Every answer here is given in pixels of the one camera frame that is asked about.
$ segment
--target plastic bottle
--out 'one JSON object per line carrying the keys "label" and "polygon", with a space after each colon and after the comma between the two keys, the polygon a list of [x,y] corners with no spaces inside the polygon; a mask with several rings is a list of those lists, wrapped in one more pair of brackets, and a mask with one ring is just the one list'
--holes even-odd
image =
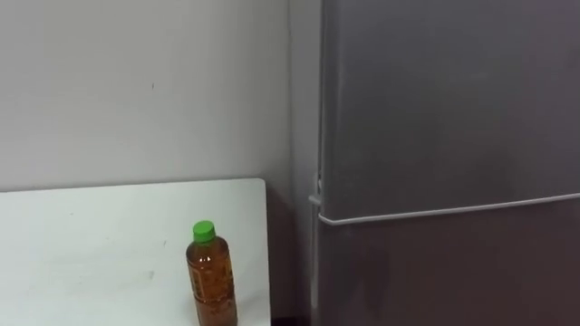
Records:
{"label": "plastic bottle", "polygon": [[226,240],[216,236],[210,221],[193,226],[193,239],[186,257],[199,325],[237,326],[234,276]]}

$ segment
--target white wall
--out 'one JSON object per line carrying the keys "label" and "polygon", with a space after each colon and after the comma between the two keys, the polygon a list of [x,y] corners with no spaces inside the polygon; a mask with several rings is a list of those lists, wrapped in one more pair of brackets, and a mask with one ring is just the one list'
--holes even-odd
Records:
{"label": "white wall", "polygon": [[0,2],[0,190],[260,176],[289,196],[287,2]]}

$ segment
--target refrigerator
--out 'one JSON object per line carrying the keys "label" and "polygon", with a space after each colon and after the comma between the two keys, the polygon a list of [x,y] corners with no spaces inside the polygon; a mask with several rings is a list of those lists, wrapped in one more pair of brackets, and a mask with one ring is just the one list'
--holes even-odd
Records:
{"label": "refrigerator", "polygon": [[580,324],[580,2],[291,2],[313,325]]}

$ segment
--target green bottle cap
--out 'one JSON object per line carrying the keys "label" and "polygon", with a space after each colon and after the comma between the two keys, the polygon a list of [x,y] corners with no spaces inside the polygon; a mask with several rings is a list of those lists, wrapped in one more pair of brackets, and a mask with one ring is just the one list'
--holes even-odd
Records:
{"label": "green bottle cap", "polygon": [[210,242],[216,237],[216,228],[211,221],[199,221],[193,225],[193,241],[198,244]]}

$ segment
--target refrigerator door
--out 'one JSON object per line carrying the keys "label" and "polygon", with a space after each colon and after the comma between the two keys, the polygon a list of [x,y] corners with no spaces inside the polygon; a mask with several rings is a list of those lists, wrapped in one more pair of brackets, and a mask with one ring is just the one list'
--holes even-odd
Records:
{"label": "refrigerator door", "polygon": [[580,325],[580,200],[318,232],[315,325]]}
{"label": "refrigerator door", "polygon": [[322,216],[580,193],[577,0],[325,0]]}

